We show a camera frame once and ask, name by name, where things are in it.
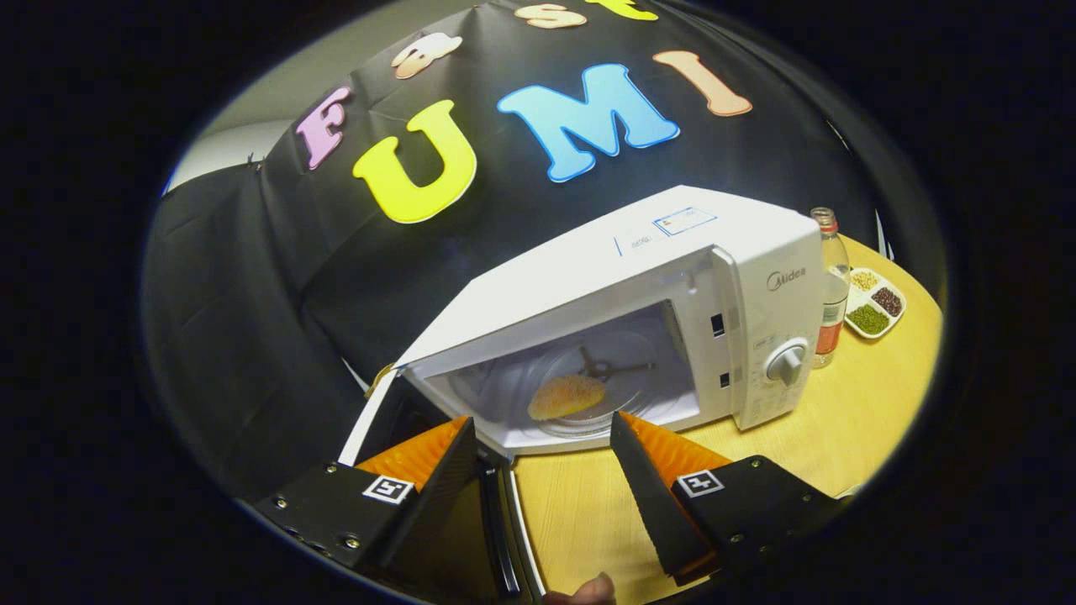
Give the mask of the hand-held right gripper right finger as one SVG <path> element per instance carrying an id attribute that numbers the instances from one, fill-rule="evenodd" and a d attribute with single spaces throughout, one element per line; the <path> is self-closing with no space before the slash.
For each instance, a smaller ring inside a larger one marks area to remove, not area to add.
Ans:
<path id="1" fill-rule="evenodd" d="M 768 458 L 730 460 L 624 411 L 609 444 L 662 569 L 680 586 L 758 567 L 846 508 Z"/>

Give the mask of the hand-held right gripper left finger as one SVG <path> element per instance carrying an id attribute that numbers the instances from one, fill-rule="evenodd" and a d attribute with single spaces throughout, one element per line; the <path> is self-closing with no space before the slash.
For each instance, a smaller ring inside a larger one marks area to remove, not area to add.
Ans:
<path id="1" fill-rule="evenodd" d="M 476 458 L 475 421 L 462 416 L 360 464 L 320 463 L 252 509 L 336 566 L 388 569 L 445 521 Z"/>

